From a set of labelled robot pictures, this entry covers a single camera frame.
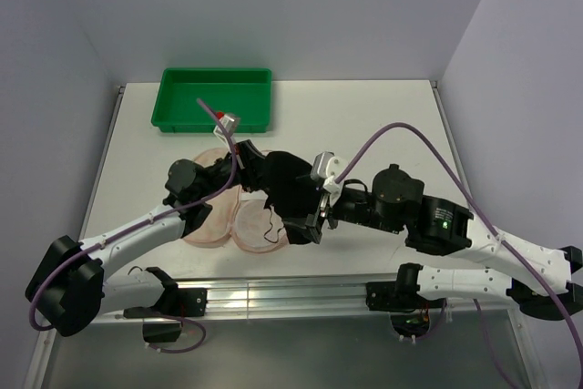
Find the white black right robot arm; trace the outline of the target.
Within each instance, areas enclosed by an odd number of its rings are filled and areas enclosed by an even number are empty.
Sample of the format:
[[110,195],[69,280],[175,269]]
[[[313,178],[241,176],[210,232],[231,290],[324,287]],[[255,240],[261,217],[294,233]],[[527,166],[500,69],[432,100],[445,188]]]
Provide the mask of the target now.
[[571,275],[582,267],[581,250],[551,250],[519,238],[501,242],[467,208],[424,194],[424,183],[392,164],[371,187],[345,182],[337,198],[305,170],[284,182],[274,209],[292,244],[318,243],[322,226],[348,222],[393,234],[405,232],[406,247],[426,255],[465,259],[474,269],[430,267],[408,262],[392,282],[367,284],[373,311],[435,308],[451,298],[516,306],[522,313],[560,321],[582,310],[582,288]]

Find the black bra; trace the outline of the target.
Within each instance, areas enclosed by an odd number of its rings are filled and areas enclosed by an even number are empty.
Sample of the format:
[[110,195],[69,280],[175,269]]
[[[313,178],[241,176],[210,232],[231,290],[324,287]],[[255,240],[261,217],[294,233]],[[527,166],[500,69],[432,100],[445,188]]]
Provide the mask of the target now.
[[286,151],[272,151],[265,156],[262,179],[255,180],[255,190],[267,194],[265,206],[281,218],[316,215],[320,192],[310,178],[312,165]]

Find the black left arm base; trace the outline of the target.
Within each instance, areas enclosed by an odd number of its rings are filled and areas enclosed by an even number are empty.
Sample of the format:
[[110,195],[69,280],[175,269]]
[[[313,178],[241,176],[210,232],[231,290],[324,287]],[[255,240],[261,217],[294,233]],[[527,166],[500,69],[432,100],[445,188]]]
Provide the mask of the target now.
[[169,322],[142,323],[142,337],[146,343],[174,343],[187,323],[183,319],[202,317],[206,311],[207,290],[205,288],[182,289],[178,283],[158,267],[144,270],[152,274],[163,291],[151,306],[130,307],[123,311],[126,319],[144,319],[172,316]]

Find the pink floral mesh laundry bag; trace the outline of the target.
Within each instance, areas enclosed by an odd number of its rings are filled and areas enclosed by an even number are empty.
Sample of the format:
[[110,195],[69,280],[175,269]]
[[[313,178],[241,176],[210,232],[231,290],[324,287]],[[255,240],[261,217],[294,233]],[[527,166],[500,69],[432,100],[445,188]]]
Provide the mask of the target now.
[[183,240],[203,249],[218,248],[233,241],[251,254],[265,254],[289,244],[281,218],[265,206],[267,196],[248,193],[237,186],[209,201],[212,211],[203,225]]

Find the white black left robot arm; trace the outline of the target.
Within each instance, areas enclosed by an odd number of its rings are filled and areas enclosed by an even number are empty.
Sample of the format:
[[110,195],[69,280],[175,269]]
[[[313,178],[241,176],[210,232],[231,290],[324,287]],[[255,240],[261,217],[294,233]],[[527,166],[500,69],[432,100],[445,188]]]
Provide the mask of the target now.
[[75,241],[65,235],[53,241],[26,287],[30,325],[68,337],[102,313],[179,315],[179,286],[160,268],[146,268],[120,281],[114,274],[147,252],[198,230],[211,214],[211,201],[225,191],[262,190],[266,158],[244,140],[230,145],[225,156],[208,166],[179,159],[168,171],[167,197],[149,213],[93,238]]

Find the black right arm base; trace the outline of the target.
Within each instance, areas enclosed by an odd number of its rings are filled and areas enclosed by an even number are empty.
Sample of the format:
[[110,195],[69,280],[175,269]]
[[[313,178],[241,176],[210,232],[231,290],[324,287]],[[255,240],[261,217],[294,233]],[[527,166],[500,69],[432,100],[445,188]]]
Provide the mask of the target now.
[[400,343],[415,345],[432,336],[446,321],[447,300],[429,300],[420,294],[423,266],[406,263],[393,281],[367,282],[365,304],[370,312],[390,314],[390,324]]

